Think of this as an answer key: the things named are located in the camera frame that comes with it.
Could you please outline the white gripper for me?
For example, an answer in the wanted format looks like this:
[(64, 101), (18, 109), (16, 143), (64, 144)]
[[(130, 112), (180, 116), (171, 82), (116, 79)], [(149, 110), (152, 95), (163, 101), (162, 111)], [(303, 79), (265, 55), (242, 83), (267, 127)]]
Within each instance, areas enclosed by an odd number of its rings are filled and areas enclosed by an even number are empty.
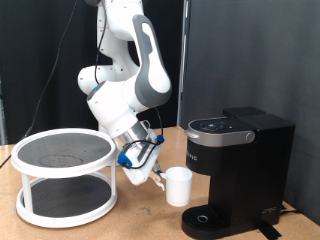
[(150, 177), (157, 186), (165, 190), (161, 178), (166, 178), (166, 174), (157, 161), (162, 143), (163, 136), (157, 135), (135, 140), (124, 146), (120, 152), (120, 166), (133, 185), (138, 186)]

